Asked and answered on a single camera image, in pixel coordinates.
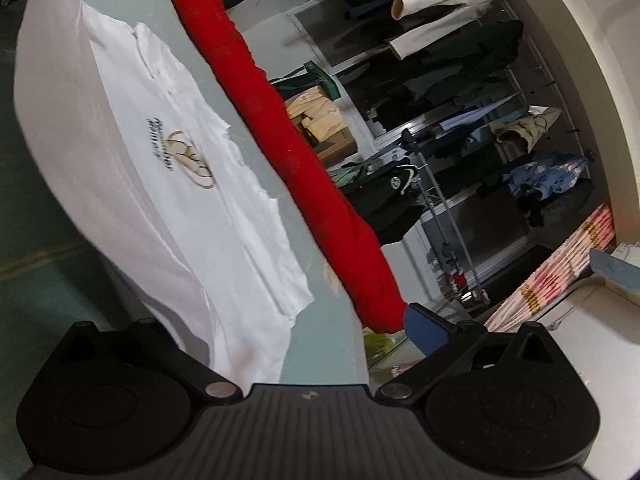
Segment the pink striped curtain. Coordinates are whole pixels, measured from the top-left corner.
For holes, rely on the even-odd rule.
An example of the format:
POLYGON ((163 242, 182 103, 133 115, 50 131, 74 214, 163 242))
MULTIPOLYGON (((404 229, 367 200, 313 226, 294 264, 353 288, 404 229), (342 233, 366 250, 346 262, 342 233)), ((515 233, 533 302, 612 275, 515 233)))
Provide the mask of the pink striped curtain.
POLYGON ((611 206, 601 204, 500 304, 485 322, 488 332, 507 332, 541 314, 588 268, 590 252, 607 248, 614 237, 611 206))

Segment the yellow hanging garment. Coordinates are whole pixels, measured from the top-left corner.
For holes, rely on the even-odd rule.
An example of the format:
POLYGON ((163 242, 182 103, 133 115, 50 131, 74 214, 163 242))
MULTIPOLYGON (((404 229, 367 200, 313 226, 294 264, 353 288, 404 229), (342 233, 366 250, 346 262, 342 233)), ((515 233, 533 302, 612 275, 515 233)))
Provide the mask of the yellow hanging garment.
POLYGON ((320 86, 285 101, 288 117, 314 148, 347 127, 340 108, 320 86))

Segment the green storage bin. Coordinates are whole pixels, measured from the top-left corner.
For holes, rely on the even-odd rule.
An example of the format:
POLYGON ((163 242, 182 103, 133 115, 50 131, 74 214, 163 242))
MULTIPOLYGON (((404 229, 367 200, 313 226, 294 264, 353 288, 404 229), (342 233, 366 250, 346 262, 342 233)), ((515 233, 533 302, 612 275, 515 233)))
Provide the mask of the green storage bin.
POLYGON ((312 61, 304 63, 283 77, 270 79, 269 82, 285 101, 314 87, 320 87, 331 101, 341 97, 336 82, 312 61))

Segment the white t-shirt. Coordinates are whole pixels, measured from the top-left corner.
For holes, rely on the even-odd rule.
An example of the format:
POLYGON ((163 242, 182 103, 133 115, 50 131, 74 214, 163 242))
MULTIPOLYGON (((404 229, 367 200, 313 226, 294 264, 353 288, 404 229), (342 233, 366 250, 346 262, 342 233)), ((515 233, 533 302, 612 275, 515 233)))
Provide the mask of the white t-shirt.
POLYGON ((27 0, 14 102, 44 180, 178 346, 243 389, 277 382, 312 303, 278 202, 145 24, 27 0))

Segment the black hanging jacket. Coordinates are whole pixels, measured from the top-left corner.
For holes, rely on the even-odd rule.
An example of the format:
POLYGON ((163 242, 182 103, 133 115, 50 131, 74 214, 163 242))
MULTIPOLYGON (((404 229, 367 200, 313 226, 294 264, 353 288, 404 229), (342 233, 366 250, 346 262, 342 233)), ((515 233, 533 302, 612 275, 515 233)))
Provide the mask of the black hanging jacket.
POLYGON ((340 187, 381 246, 400 242, 425 211, 425 206, 419 203, 418 171, 416 165, 404 158, 340 187))

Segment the red quilt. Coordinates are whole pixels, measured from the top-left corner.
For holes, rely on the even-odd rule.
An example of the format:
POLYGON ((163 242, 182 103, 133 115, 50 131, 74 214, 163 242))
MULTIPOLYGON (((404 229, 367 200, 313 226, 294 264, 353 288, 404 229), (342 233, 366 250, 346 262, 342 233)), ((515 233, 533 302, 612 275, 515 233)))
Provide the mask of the red quilt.
POLYGON ((363 326, 404 327, 402 300, 378 239, 295 128, 280 94, 255 62, 222 0, 171 0, 258 148, 285 184, 363 326))

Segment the teal plaid bed blanket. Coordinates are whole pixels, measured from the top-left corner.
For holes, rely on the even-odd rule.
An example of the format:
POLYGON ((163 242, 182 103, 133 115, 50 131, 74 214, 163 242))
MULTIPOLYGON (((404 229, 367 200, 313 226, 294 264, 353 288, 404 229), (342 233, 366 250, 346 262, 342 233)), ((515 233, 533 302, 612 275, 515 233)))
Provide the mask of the teal plaid bed blanket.
MULTIPOLYGON (((314 301, 298 316, 282 377, 300 384, 366 378, 360 324, 335 277, 240 115, 180 24, 170 0, 84 0, 130 24, 144 23, 190 70, 208 104, 228 122, 233 141, 280 205, 292 248, 314 301)), ((26 0, 1 11, 1 474, 20 478, 30 460, 15 413, 41 365, 79 320, 124 327, 142 312, 130 286, 68 218, 37 168, 13 104, 15 49, 26 0)))

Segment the yellow-green bag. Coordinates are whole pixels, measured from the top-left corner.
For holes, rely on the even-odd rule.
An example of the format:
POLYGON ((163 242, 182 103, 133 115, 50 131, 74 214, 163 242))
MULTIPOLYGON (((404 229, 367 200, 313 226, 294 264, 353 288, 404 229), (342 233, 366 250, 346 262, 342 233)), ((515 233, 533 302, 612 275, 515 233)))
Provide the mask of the yellow-green bag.
POLYGON ((362 338, 367 367, 372 367, 392 353, 404 341, 405 334, 377 334, 366 328, 362 331, 362 338))

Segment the blue hanging clothes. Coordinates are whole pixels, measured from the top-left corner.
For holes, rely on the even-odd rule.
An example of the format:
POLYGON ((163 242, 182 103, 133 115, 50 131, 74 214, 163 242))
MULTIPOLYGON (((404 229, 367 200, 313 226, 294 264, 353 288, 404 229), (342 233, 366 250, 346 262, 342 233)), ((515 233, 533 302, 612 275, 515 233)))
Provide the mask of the blue hanging clothes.
POLYGON ((517 166, 503 176, 514 197, 537 193, 542 200, 572 188, 588 168, 588 159, 572 154, 555 154, 517 166))

